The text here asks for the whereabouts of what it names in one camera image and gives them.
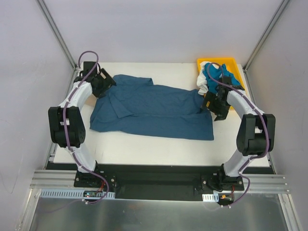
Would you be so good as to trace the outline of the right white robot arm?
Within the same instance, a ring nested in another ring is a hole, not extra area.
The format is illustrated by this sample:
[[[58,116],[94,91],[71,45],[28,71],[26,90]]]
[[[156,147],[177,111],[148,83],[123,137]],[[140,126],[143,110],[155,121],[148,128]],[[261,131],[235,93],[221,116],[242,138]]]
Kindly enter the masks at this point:
[[[236,151],[222,164],[216,175],[206,180],[206,186],[221,192],[236,186],[241,173],[255,159],[263,158],[273,149],[276,119],[258,109],[246,96],[240,85],[233,85],[231,78],[222,76],[217,83],[217,93],[205,95],[202,109],[207,109],[216,121],[225,120],[232,107],[241,119],[236,137]]]

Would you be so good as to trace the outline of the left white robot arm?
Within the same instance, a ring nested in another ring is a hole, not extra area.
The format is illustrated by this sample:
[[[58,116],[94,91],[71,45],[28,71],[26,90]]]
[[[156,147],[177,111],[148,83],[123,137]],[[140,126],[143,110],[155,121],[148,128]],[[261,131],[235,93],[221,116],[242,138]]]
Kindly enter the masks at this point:
[[[85,182],[91,187],[99,186],[102,176],[95,171],[97,161],[85,145],[86,129],[81,109],[88,97],[93,95],[100,99],[112,86],[116,86],[116,82],[105,69],[96,62],[85,61],[66,99],[48,109],[52,142],[71,155],[79,172],[87,173]]]

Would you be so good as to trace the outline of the dark blue t-shirt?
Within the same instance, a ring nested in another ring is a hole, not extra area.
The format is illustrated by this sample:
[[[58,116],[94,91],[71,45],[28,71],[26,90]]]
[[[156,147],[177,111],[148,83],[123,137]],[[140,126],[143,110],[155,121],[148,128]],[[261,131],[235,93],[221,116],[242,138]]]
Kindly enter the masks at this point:
[[[151,78],[115,75],[116,85],[98,99],[90,116],[96,132],[212,141],[211,113],[198,90],[156,85]]]

